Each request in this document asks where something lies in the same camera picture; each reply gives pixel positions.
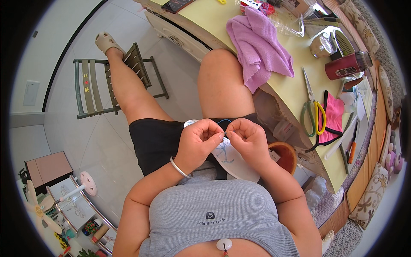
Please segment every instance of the silver bangle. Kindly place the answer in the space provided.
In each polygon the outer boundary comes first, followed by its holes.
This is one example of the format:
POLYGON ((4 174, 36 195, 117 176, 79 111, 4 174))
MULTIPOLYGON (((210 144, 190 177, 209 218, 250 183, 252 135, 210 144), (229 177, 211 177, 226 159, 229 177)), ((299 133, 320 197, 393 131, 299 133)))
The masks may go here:
POLYGON ((191 176, 189 176, 189 175, 187 175, 186 173, 184 173, 179 167, 177 167, 177 165, 174 163, 174 156, 171 156, 170 157, 170 162, 171 162, 171 165, 178 171, 178 172, 180 172, 181 173, 181 175, 183 175, 184 177, 186 177, 186 178, 193 178, 193 174, 191 174, 191 176))

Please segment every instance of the fan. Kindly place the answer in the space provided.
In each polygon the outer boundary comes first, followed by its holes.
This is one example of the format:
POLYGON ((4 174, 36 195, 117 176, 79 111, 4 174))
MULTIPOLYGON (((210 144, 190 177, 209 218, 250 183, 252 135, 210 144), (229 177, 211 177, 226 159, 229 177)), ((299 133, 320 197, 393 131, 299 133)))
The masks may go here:
POLYGON ((39 205, 37 202, 36 191, 34 190, 33 182, 31 180, 27 180, 27 189, 28 202, 24 201, 24 203, 28 211, 34 212, 37 215, 36 227, 40 236, 44 237, 44 227, 42 224, 42 220, 44 220, 49 226, 49 228, 54 230, 57 234, 61 234, 61 227, 43 212, 43 210, 48 210, 54 205, 53 197, 50 195, 47 196, 42 200, 42 202, 39 205))

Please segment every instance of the purple towel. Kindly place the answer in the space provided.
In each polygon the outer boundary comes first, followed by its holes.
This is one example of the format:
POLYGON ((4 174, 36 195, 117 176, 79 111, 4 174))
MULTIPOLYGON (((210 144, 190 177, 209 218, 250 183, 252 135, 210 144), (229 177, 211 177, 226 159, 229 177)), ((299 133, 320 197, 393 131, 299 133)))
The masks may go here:
POLYGON ((271 72, 294 77, 293 58, 278 42, 276 27, 255 8, 246 7, 245 14, 229 19, 226 25, 244 69, 244 84, 254 93, 271 72))

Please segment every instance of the scissors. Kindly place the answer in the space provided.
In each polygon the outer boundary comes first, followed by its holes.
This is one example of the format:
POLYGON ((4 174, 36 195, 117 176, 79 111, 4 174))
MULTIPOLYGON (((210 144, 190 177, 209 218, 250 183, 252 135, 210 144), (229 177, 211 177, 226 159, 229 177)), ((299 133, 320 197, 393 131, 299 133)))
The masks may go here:
POLYGON ((314 99, 314 93, 312 92, 312 89, 311 89, 311 86, 309 84, 308 77, 307 77, 307 74, 305 73, 304 67, 302 68, 302 71, 304 72, 305 85, 307 86, 308 101, 306 103, 304 103, 304 106, 302 107, 300 122, 301 122, 302 127, 304 128, 305 134, 309 137, 313 137, 315 134, 321 135, 322 133, 324 133, 324 130, 326 129, 327 118, 326 118, 326 112, 324 111, 324 108, 321 106, 321 104, 319 102, 317 102, 314 99), (314 117, 312 116, 311 103, 314 104, 315 120, 314 120, 314 117), (308 131, 305 128, 305 125, 304 125, 304 115, 305 115, 305 111, 307 109, 308 109, 308 114, 309 114, 311 124, 312 124, 312 133, 311 134, 308 133, 308 131), (318 131, 318 109, 321 110, 321 113, 323 114, 323 117, 324 117, 323 118, 323 120, 324 120, 323 127, 321 128, 321 131, 318 131))

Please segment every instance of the gray tank top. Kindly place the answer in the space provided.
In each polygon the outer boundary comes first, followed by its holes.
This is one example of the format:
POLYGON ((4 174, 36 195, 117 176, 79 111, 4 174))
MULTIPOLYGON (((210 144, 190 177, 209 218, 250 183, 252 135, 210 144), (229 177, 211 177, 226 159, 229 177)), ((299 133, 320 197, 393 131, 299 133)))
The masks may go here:
POLYGON ((247 239, 272 256, 299 256, 264 187, 229 174, 228 180, 215 180, 217 173, 209 162, 193 174, 152 201, 150 235, 139 256, 174 256, 188 246, 222 238, 247 239))

